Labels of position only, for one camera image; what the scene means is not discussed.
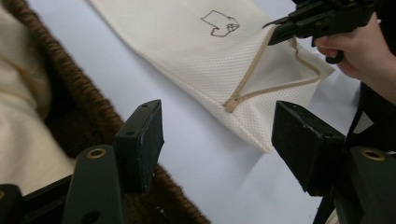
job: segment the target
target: white cloth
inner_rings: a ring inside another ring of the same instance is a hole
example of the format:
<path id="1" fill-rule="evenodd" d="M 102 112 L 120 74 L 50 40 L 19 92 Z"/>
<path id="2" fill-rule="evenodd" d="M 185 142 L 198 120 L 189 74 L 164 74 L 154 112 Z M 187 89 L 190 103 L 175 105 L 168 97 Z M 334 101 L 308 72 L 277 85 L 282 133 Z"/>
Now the white cloth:
<path id="1" fill-rule="evenodd" d="M 307 106 L 333 70 L 295 39 L 267 47 L 275 26 L 249 0 L 91 0 L 134 51 L 226 127 L 272 151 L 276 100 Z"/>
<path id="2" fill-rule="evenodd" d="M 27 194 L 70 175 L 68 159 L 42 119 L 50 86 L 26 29 L 0 4 L 0 184 Z"/>

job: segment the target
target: white tabletop surface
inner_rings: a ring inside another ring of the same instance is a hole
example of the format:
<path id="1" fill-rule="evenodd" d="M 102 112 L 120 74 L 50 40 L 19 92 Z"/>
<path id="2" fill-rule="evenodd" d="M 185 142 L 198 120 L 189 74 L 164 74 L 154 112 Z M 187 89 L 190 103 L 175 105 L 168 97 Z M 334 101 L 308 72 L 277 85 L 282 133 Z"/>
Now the white tabletop surface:
<path id="1" fill-rule="evenodd" d="M 321 199 L 303 193 L 276 153 L 263 154 L 226 129 L 126 48 L 87 1 L 28 2 L 123 119 L 147 101 L 162 100 L 160 164 L 213 223 L 312 223 Z M 294 10 L 290 0 L 256 3 L 274 19 Z M 315 51 L 310 40 L 303 45 Z M 337 70 L 319 84 L 309 110 L 346 133 L 358 87 Z"/>

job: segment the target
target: person's arm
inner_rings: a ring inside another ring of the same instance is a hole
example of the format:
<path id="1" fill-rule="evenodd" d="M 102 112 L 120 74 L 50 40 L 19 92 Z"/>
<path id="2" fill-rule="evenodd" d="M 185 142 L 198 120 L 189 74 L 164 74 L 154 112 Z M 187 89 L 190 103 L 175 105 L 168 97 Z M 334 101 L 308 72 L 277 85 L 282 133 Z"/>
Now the person's arm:
<path id="1" fill-rule="evenodd" d="M 319 52 L 335 57 L 344 52 L 338 67 L 396 105 L 396 57 L 390 52 L 376 14 L 365 27 L 351 33 L 323 36 L 315 40 Z"/>

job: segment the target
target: brown woven basket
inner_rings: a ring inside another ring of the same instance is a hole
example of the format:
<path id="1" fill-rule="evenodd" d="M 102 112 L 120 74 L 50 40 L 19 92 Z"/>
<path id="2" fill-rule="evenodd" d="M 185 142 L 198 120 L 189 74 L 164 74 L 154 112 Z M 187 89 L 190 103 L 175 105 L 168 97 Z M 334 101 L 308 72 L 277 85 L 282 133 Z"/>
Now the brown woven basket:
<path id="1" fill-rule="evenodd" d="M 4 7 L 28 29 L 45 57 L 53 98 L 45 120 L 70 157 L 85 149 L 111 144 L 122 125 L 110 102 L 73 62 L 37 15 L 22 0 L 3 0 Z M 150 194 L 126 195 L 128 223 L 209 223 L 158 165 Z"/>

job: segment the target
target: white mesh bag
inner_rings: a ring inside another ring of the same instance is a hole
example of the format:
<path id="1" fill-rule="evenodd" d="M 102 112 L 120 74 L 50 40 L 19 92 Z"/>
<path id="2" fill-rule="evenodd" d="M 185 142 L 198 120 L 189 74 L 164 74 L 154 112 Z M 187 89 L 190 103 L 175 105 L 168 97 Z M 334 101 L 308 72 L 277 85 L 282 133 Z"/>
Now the white mesh bag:
<path id="1" fill-rule="evenodd" d="M 238 136 L 271 152 L 276 100 L 307 105 L 332 68 L 249 0 L 91 0 L 135 52 Z"/>

